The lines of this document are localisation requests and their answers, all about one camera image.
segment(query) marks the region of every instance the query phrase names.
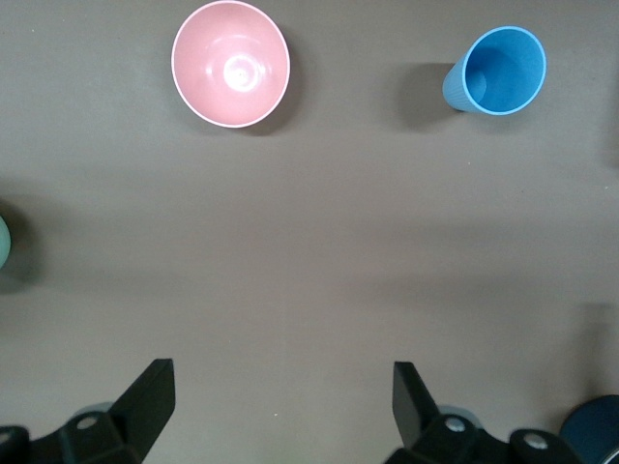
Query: bowl rim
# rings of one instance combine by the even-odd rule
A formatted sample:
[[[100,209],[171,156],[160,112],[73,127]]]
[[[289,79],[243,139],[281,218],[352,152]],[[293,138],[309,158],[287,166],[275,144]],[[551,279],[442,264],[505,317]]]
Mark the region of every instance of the bowl rim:
[[[226,5],[226,4],[227,5],[234,4],[234,5],[242,6],[244,8],[249,8],[250,10],[253,10],[254,12],[256,12],[259,15],[263,16],[271,24],[273,29],[276,31],[277,35],[280,37],[281,44],[283,45],[283,50],[284,50],[285,55],[286,55],[286,78],[285,78],[285,82],[283,83],[283,87],[281,88],[280,95],[278,96],[278,99],[275,101],[273,106],[271,106],[271,108],[269,108],[268,111],[265,111],[258,118],[254,119],[252,121],[249,121],[247,123],[241,123],[241,124],[222,123],[222,122],[219,122],[219,121],[216,121],[216,120],[213,120],[211,118],[206,117],[205,115],[200,113],[197,109],[195,109],[193,107],[193,105],[187,100],[187,98],[183,94],[183,91],[181,90],[181,86],[179,85],[178,79],[176,77],[176,69],[175,69],[175,66],[174,66],[174,56],[176,54],[176,45],[178,43],[179,37],[181,36],[181,33],[183,32],[183,30],[185,29],[187,24],[193,19],[194,16],[200,14],[203,10],[206,10],[207,8],[212,8],[212,7],[220,6],[220,5]],[[216,126],[220,126],[220,127],[223,127],[223,128],[233,128],[233,129],[246,128],[247,126],[251,126],[253,124],[256,124],[256,123],[262,121],[267,116],[269,116],[275,110],[275,108],[278,107],[278,105],[280,104],[281,100],[283,99],[283,96],[286,93],[286,90],[288,88],[288,82],[290,81],[290,52],[288,50],[288,44],[286,43],[285,37],[281,33],[281,30],[279,29],[278,25],[266,13],[264,13],[262,10],[260,10],[257,7],[255,7],[254,5],[251,5],[249,3],[242,2],[242,1],[239,1],[239,0],[217,0],[215,2],[207,3],[206,5],[202,5],[197,10],[195,10],[193,13],[191,13],[189,16],[187,16],[185,21],[183,21],[183,24],[181,24],[181,27],[179,28],[178,32],[176,33],[176,37],[174,38],[174,44],[172,46],[171,68],[172,68],[172,77],[174,78],[174,85],[176,86],[176,90],[178,91],[179,95],[183,99],[183,102],[185,102],[185,104],[190,108],[190,110],[193,111],[197,116],[199,116],[200,118],[202,118],[203,120],[205,120],[205,121],[207,121],[207,122],[209,122],[211,124],[214,124]]]

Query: pink bowl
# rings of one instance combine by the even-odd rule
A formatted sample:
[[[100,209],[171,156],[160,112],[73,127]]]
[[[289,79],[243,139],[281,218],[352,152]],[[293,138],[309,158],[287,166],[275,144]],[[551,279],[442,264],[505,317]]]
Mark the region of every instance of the pink bowl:
[[[172,74],[195,114],[218,126],[242,128],[280,103],[290,56],[270,17],[247,3],[222,0],[185,20],[172,47]]]

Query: blue plastic cup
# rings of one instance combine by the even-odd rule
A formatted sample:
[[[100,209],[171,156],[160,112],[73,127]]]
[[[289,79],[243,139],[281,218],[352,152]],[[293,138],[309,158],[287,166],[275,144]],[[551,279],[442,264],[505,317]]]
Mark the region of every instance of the blue plastic cup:
[[[476,40],[449,71],[443,97],[460,111],[516,113],[537,97],[545,68],[537,37],[521,27],[497,27]]]

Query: dark blue object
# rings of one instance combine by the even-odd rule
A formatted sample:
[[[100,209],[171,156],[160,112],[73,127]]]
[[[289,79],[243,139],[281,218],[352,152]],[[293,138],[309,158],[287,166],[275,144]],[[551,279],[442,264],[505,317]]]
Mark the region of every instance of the dark blue object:
[[[559,435],[586,464],[619,464],[619,395],[602,396],[577,407]]]

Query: black plastic bracket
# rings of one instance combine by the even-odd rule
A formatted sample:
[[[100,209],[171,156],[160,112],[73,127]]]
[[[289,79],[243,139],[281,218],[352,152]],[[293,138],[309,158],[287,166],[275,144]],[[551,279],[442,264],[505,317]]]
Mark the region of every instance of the black plastic bracket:
[[[175,404],[173,362],[154,360],[107,412],[81,414],[32,442],[24,427],[0,427],[0,464],[139,464]]]
[[[404,448],[386,464],[582,464],[560,437],[534,429],[501,442],[458,415],[443,415],[411,362],[394,365],[393,409]]]

